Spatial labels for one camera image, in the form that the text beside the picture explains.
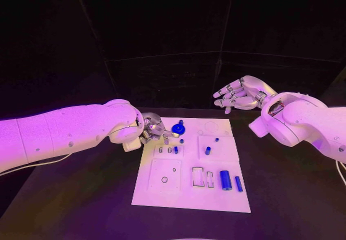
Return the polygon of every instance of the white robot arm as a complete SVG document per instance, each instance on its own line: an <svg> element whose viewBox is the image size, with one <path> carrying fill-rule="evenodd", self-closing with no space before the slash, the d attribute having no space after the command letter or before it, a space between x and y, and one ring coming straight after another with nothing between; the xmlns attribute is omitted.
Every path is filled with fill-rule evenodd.
<svg viewBox="0 0 346 240"><path fill-rule="evenodd" d="M105 137L128 152L141 143L178 134L165 130L154 113L139 113L129 102L72 106L0 121L0 172L38 160L95 147Z"/></svg>
<svg viewBox="0 0 346 240"><path fill-rule="evenodd" d="M346 107L327 107L308 95L276 93L262 80L243 76L214 94L213 104L242 110L260 108L249 128L260 138L268 133L288 147L307 141L322 155L346 163Z"/></svg>

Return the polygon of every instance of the black table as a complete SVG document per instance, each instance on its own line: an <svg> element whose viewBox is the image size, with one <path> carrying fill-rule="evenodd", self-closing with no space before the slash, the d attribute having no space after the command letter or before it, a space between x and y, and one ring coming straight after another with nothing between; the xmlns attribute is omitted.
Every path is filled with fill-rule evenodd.
<svg viewBox="0 0 346 240"><path fill-rule="evenodd" d="M289 148L247 124L258 111L141 109L161 117L229 118L250 213L131 205L142 149L105 139L36 167L0 219L0 239L346 239L346 188L335 162Z"/></svg>

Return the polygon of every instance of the small blue object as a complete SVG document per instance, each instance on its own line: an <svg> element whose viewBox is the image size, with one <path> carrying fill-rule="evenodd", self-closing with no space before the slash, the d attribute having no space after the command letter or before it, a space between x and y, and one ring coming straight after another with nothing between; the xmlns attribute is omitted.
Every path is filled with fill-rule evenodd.
<svg viewBox="0 0 346 240"><path fill-rule="evenodd" d="M229 171L226 171L226 170L220 171L219 172L219 177L220 177L222 190L223 191L232 190Z"/></svg>
<svg viewBox="0 0 346 240"><path fill-rule="evenodd" d="M207 146L207 147L206 147L206 150L204 150L204 155L209 155L209 154L210 154L210 151L211 151L211 148Z"/></svg>
<svg viewBox="0 0 346 240"><path fill-rule="evenodd" d="M171 132L178 134L178 135L183 135L184 132L185 132L185 127L183 125L183 120L178 121L178 123L175 125L172 125L171 127Z"/></svg>
<svg viewBox="0 0 346 240"><path fill-rule="evenodd" d="M242 188L240 178L237 176L234 177L234 182L236 182L237 192L240 193L243 191L243 188Z"/></svg>

